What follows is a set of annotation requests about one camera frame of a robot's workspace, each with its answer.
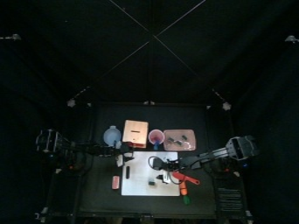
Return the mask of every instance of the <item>red handle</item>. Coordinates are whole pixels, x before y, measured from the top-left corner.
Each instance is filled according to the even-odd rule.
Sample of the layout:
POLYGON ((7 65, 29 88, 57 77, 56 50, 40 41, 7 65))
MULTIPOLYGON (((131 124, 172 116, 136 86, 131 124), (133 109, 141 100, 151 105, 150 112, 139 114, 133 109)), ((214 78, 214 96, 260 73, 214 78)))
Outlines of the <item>red handle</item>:
POLYGON ((191 178, 191 177, 183 175, 182 173, 179 173, 178 171, 175 171, 172 173, 172 176, 175 178, 178 178, 179 180, 182 180, 182 181, 186 181, 186 180, 191 181, 195 185, 199 185, 200 184, 200 181, 196 178, 191 178))

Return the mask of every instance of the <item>cardboard box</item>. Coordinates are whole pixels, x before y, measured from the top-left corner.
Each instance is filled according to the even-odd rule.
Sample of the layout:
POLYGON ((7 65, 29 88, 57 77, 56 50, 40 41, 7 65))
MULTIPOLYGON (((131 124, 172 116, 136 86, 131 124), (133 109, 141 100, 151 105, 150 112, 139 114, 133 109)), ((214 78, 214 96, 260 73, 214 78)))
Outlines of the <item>cardboard box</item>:
POLYGON ((146 148, 148 122, 125 120, 123 142, 131 142, 135 148, 146 148))

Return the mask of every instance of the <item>black marker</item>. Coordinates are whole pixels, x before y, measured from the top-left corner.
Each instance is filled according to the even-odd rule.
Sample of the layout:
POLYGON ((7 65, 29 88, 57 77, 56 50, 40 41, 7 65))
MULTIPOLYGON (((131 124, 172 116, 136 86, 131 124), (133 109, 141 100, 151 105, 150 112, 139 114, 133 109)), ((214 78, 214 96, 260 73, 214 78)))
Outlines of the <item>black marker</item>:
POLYGON ((125 168, 125 178, 129 179, 129 166, 125 168))

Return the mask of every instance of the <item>tray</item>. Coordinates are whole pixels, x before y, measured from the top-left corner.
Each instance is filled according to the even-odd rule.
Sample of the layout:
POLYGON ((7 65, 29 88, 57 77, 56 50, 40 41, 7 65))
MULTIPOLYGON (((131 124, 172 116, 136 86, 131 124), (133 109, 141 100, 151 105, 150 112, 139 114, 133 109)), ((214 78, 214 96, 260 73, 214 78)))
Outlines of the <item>tray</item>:
POLYGON ((163 134, 166 151, 195 151, 196 140, 192 129, 167 129, 163 134))

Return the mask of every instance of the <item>white sheet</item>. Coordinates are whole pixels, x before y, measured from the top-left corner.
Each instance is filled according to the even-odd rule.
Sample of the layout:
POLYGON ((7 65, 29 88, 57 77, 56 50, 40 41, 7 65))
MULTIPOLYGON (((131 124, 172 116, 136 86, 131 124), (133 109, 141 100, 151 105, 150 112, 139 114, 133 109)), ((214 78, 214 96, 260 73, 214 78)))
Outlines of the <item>white sheet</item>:
POLYGON ((164 171, 154 170, 148 165, 148 158, 156 156, 163 161, 168 158, 178 159, 175 151, 136 151, 135 159, 125 162, 123 166, 121 195, 131 196, 180 196, 179 186, 174 183, 166 184, 156 176, 164 171), (127 178, 127 166, 129 166, 129 178, 127 178), (148 185, 148 180, 154 180, 155 185, 148 185))

